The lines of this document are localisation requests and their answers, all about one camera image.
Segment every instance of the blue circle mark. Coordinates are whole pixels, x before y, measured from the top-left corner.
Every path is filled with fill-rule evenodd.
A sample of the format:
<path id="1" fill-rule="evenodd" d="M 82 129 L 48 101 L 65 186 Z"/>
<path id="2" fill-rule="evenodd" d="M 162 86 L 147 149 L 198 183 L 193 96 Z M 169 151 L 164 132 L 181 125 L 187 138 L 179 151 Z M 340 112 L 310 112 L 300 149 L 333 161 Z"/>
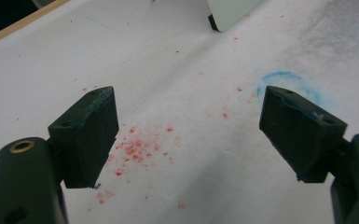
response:
<path id="1" fill-rule="evenodd" d="M 268 74 L 261 78 L 257 87 L 257 98 L 259 103 L 263 103 L 264 94 L 267 86 L 276 86 L 295 91 L 307 100 L 319 105 L 321 96 L 307 81 L 302 77 L 286 71 L 279 71 Z"/>

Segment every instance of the blue smudge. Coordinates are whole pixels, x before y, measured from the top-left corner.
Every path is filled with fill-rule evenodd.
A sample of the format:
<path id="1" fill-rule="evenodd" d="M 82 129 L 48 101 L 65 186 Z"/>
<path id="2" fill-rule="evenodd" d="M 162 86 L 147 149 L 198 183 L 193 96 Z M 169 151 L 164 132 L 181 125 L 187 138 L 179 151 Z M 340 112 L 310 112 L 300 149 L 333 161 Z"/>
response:
<path id="1" fill-rule="evenodd" d="M 307 98 L 309 101 L 320 105 L 321 96 L 307 81 L 302 77 L 291 72 L 279 71 L 264 76 L 257 87 L 257 98 L 260 104 L 263 103 L 264 93 L 267 86 L 285 88 Z"/>

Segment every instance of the white table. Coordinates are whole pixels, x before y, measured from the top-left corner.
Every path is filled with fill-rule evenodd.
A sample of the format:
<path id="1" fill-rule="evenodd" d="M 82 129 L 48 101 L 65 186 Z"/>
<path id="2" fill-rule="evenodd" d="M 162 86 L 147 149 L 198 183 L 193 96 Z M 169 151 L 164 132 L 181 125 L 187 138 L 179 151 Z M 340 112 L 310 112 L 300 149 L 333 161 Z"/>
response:
<path id="1" fill-rule="evenodd" d="M 359 133 L 359 1 L 267 0 L 224 33 L 210 13 L 205 0 L 71 0 L 0 41 L 0 148 L 47 139 L 85 92 L 115 88 L 114 158 L 98 189 L 64 191 L 71 223 L 334 222 L 333 178 L 298 183 L 258 122 L 270 84 Z M 139 142 L 150 155 L 124 161 Z"/>

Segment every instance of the blue marker stain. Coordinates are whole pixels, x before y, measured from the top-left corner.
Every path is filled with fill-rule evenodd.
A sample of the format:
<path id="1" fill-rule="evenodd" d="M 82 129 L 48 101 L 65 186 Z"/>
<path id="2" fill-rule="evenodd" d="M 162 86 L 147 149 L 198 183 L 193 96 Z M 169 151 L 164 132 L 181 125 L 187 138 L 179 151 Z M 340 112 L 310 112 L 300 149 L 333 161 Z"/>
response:
<path id="1" fill-rule="evenodd" d="M 280 71 L 264 76 L 257 87 L 257 98 L 260 104 L 263 104 L 264 94 L 267 86 L 276 86 L 295 91 L 301 96 L 307 98 L 316 105 L 322 103 L 322 98 L 307 81 L 296 74 L 286 71 Z"/>

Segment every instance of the wooden trim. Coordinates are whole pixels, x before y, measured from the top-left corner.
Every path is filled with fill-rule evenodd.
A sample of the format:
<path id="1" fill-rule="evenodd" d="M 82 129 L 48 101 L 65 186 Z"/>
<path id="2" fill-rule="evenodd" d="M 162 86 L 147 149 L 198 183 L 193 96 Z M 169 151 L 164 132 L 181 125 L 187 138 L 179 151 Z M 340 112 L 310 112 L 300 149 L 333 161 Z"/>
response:
<path id="1" fill-rule="evenodd" d="M 48 14 L 53 9 L 65 4 L 69 0 L 55 0 L 54 2 L 48 4 L 45 7 L 40 8 L 36 12 L 32 13 L 31 15 L 14 22 L 13 24 L 9 25 L 7 28 L 0 31 L 0 39 L 13 34 L 14 32 L 20 30 L 22 27 L 28 25 L 29 23 L 36 21 L 37 19 L 41 18 L 42 16 Z"/>

